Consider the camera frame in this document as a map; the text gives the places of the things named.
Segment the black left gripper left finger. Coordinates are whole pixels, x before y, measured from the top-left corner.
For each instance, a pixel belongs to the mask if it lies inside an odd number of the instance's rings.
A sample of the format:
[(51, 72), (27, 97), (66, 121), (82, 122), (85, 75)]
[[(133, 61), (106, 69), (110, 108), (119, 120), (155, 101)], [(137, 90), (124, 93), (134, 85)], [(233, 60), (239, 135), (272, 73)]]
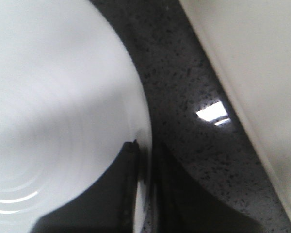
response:
[(125, 142), (108, 169), (82, 194), (42, 216), (32, 233), (132, 233), (140, 149)]

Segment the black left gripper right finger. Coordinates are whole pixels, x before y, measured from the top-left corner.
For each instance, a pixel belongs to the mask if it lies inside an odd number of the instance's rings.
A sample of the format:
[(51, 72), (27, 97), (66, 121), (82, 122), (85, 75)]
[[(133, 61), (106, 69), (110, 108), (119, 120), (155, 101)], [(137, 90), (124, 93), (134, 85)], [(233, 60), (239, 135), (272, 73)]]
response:
[(152, 151), (152, 232), (259, 233), (261, 225), (224, 204), (191, 177), (168, 147)]

